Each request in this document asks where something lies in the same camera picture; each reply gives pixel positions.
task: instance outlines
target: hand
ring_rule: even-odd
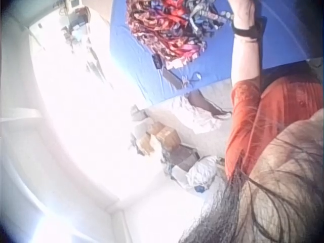
[[[233,24],[237,29],[249,29],[255,24],[254,0],[228,0],[233,14]]]

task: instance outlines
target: orange shirt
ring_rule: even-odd
[[[291,75],[276,80],[261,94],[253,82],[241,81],[234,85],[231,99],[234,109],[225,154],[227,177],[236,165],[249,174],[284,128],[322,109],[323,87],[308,75]]]

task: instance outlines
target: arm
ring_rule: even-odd
[[[229,0],[234,26],[249,29],[254,25],[253,0]],[[225,153],[225,170],[231,177],[235,166],[247,154],[260,102],[260,53],[257,40],[235,36],[232,60],[233,104],[231,134]]]
[[[229,0],[234,13],[233,24],[237,29],[249,29],[255,25],[253,0]],[[235,35],[232,55],[232,84],[251,80],[260,86],[260,51],[256,39]]]

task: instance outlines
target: white plastic bag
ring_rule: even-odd
[[[214,118],[210,112],[204,109],[192,106],[185,96],[173,99],[171,111],[183,125],[192,129],[195,134],[211,132],[221,126],[221,120]]]
[[[186,174],[188,184],[191,187],[204,186],[209,188],[213,183],[217,170],[222,169],[219,160],[220,158],[217,156],[208,156],[196,162]]]

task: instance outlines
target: box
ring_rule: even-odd
[[[189,172],[191,167],[200,159],[196,149],[180,145],[168,154],[169,163]]]
[[[150,155],[154,153],[154,149],[150,144],[150,135],[145,134],[142,138],[136,140],[138,149],[142,151],[144,155]]]
[[[165,127],[166,126],[164,126],[162,123],[156,122],[149,127],[146,133],[149,135],[156,136]]]
[[[172,151],[181,144],[177,131],[170,127],[164,127],[156,134],[156,138],[167,151]]]

